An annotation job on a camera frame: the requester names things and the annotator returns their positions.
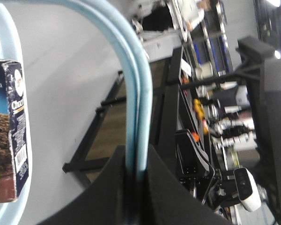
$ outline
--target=light blue metal frame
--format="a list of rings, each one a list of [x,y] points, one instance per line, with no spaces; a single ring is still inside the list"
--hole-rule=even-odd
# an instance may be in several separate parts
[[[152,78],[148,60],[128,21],[106,0],[0,0],[57,4],[88,18],[106,36],[122,65],[127,90],[126,174],[142,182],[146,170]]]

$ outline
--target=black metal rack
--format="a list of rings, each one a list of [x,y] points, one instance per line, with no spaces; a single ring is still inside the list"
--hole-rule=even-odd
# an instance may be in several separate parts
[[[210,141],[209,136],[203,135],[202,121],[197,120],[196,113],[192,110],[192,98],[197,98],[196,91],[190,92],[188,90],[185,95],[185,92],[180,89],[180,63],[183,55],[183,49],[178,48],[173,51],[172,57],[165,60],[160,84],[154,88],[154,105],[149,137],[149,143],[155,147],[163,162],[174,175],[177,172],[175,133],[178,127],[187,128],[199,134],[200,146],[210,156],[210,147],[212,146],[210,142],[205,141],[205,139]],[[85,158],[109,108],[126,103],[125,96],[118,97],[121,85],[123,85],[123,76],[119,72],[119,77],[107,98],[101,103],[101,107],[97,108],[96,116],[72,160],[63,166],[65,172],[75,172],[85,185],[90,182],[86,182],[87,178],[84,172],[100,170],[108,160],[108,157],[87,161]]]

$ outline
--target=white floor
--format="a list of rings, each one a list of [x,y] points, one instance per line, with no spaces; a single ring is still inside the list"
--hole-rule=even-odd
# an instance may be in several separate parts
[[[121,10],[120,1],[113,3]],[[69,162],[119,61],[107,40],[79,14],[59,6],[7,4],[22,42],[30,112],[33,175],[20,225],[34,225],[83,191]]]

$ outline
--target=chocolate box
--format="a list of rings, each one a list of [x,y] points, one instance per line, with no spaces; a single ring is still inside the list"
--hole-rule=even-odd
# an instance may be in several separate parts
[[[13,202],[28,178],[21,64],[0,60],[0,203]]]

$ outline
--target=security camera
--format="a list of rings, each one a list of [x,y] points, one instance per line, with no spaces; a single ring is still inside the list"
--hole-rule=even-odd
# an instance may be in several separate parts
[[[252,174],[246,168],[234,170],[238,197],[244,208],[253,212],[261,206],[259,192]]]

